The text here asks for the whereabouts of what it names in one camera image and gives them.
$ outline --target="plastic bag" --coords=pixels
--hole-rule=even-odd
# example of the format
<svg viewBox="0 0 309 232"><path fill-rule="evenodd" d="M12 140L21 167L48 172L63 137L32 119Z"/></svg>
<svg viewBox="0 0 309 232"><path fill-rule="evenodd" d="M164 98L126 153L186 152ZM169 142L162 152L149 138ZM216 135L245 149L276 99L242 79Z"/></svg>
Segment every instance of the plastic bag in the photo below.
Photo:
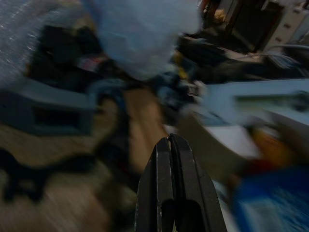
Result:
<svg viewBox="0 0 309 232"><path fill-rule="evenodd" d="M146 81L172 56L178 34L199 26L196 0L82 0L104 51L131 77Z"/></svg>
<svg viewBox="0 0 309 232"><path fill-rule="evenodd" d="M72 27L86 15L81 4L58 0L0 0L0 88L24 80L23 73L45 25Z"/></svg>

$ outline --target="bubble wrap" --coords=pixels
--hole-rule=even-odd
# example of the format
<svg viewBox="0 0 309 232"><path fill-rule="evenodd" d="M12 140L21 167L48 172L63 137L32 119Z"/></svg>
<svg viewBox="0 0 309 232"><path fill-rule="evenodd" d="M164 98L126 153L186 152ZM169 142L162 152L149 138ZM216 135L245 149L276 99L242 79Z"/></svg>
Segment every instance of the bubble wrap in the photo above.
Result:
<svg viewBox="0 0 309 232"><path fill-rule="evenodd" d="M73 0L0 0L0 89L24 80L23 72L44 25L71 27L85 12Z"/></svg>

